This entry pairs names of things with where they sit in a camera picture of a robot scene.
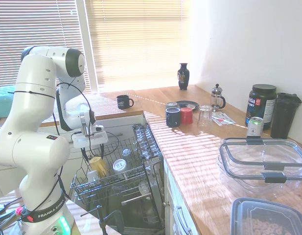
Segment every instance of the black mug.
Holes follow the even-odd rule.
[[[117,96],[117,105],[119,109],[128,109],[135,104],[133,99],[130,99],[126,94]]]
[[[179,108],[168,108],[166,109],[166,125],[174,128],[180,126],[181,114]]]

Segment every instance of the black plate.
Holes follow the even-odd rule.
[[[184,108],[184,107],[188,107],[188,105],[193,105],[194,108],[192,107],[193,110],[198,110],[200,105],[196,102],[193,101],[189,101],[189,100],[180,100],[180,101],[176,101],[176,103],[178,104],[178,106],[180,108]]]

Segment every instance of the green can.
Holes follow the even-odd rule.
[[[264,119],[261,117],[250,118],[247,136],[261,136],[263,134]]]

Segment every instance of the decorative vase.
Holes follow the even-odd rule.
[[[178,70],[178,84],[180,90],[186,90],[189,84],[190,71],[186,68],[187,63],[181,63]]]

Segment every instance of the window blind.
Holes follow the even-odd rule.
[[[27,46],[71,47],[83,52],[74,0],[0,0],[0,87],[16,82]],[[85,93],[91,91],[88,71]]]
[[[177,86],[189,9],[190,0],[87,0],[99,89]]]

